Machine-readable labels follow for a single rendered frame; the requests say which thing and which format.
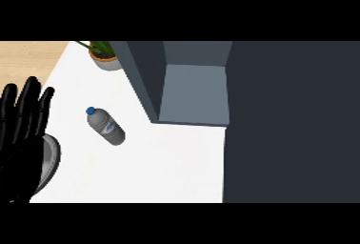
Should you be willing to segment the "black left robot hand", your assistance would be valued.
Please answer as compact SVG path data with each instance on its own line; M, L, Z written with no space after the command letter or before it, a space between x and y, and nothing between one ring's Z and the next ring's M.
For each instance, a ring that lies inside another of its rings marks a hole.
M20 93L10 83L0 95L0 204L26 204L38 189L53 94L29 76Z

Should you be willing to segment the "grey water bottle blue cap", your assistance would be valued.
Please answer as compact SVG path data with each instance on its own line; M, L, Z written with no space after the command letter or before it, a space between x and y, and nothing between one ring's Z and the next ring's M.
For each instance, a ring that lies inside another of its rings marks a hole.
M106 110L88 107L85 113L87 123L97 134L103 137L110 145L120 145L125 141L125 132Z

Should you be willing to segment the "grey open cabinet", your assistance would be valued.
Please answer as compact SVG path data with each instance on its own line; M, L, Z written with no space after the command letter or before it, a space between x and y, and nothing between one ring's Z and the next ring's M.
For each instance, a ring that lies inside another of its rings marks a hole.
M110 43L149 120L156 124L228 124L228 41Z

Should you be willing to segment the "dark grey cabinet door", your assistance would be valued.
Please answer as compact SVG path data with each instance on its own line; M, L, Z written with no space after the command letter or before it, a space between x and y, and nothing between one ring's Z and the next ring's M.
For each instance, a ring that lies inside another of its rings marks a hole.
M224 201L360 202L360 42L237 42Z

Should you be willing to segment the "green plant in grey pot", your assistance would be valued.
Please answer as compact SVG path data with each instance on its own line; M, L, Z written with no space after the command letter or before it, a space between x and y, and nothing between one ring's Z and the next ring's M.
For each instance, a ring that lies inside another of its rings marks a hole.
M118 71L122 69L115 51L107 41L91 41L89 44L76 41L76 43L88 50L89 57L103 71Z

